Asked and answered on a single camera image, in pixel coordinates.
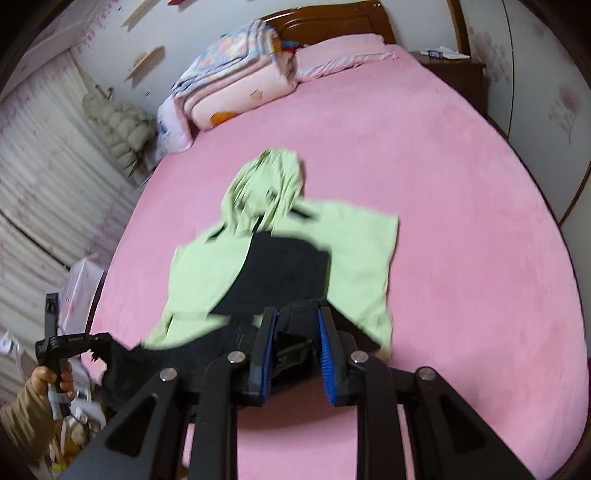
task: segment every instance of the wall shelf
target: wall shelf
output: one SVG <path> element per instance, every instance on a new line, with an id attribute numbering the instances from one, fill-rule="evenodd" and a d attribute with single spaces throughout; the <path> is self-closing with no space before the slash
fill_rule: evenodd
<path id="1" fill-rule="evenodd" d="M 150 62 L 150 59 L 154 59 L 158 56 L 158 54 L 164 54 L 164 45 L 157 45 L 154 48 L 152 48 L 152 50 L 141 54 L 135 60 L 134 65 L 133 67 L 131 67 L 131 70 L 129 71 L 129 75 L 127 75 L 126 80 L 129 80 L 130 78 L 134 77 L 140 70 L 142 70 L 143 66 Z"/>
<path id="2" fill-rule="evenodd" d="M 141 0 L 139 5 L 135 7 L 135 10 L 131 12 L 131 15 L 121 24 L 121 27 L 132 28 L 146 13 L 152 10 L 158 1 L 160 0 Z"/>

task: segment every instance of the pink pillow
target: pink pillow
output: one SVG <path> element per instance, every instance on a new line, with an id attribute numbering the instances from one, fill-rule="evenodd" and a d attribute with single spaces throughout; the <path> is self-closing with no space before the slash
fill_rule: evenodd
<path id="1" fill-rule="evenodd" d="M 299 82 L 309 82 L 370 61 L 395 58 L 397 55 L 384 44 L 381 35 L 343 35 L 296 51 L 295 78 Z"/>

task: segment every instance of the human hand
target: human hand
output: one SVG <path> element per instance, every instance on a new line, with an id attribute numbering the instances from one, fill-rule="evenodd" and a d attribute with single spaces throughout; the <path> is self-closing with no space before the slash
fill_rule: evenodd
<path id="1" fill-rule="evenodd" d="M 48 385 L 53 385 L 57 380 L 56 373 L 47 367 L 37 367 L 31 375 L 31 385 L 33 390 L 40 396 L 47 395 Z M 68 398 L 74 398 L 74 378 L 72 377 L 72 366 L 67 365 L 66 369 L 61 371 L 60 387 L 66 393 Z"/>

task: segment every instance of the window curtain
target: window curtain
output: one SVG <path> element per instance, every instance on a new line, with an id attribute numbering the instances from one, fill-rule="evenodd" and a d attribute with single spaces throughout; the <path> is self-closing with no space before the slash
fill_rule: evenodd
<path id="1" fill-rule="evenodd" d="M 0 337 L 17 337 L 35 358 L 35 342 L 44 335 L 45 294 L 56 291 L 67 269 L 39 249 L 0 216 Z M 23 379 L 13 358 L 0 356 L 0 400 L 9 401 Z"/>
<path id="2" fill-rule="evenodd" d="M 139 199 L 82 111 L 87 87 L 69 51 L 0 105 L 0 209 L 66 265 L 107 267 Z"/>
<path id="3" fill-rule="evenodd" d="M 45 294 L 84 256 L 108 267 L 139 199 L 86 120 L 85 93 L 65 52 L 0 103 L 0 336 L 10 330 L 33 357 Z M 21 387 L 0 357 L 0 399 Z"/>

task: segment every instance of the green hoodie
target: green hoodie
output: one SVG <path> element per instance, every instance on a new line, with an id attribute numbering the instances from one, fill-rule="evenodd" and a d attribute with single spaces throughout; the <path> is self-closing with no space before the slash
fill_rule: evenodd
<path id="1" fill-rule="evenodd" d="M 177 248 L 163 318 L 145 347 L 172 348 L 227 325 L 227 318 L 209 312 L 238 276 L 259 222 L 257 231 L 328 251 L 328 301 L 389 350 L 386 292 L 398 218 L 343 202 L 304 199 L 302 185 L 298 157 L 288 150 L 265 150 L 242 167 L 222 201 L 222 220 Z M 291 209 L 311 218 L 288 215 Z"/>

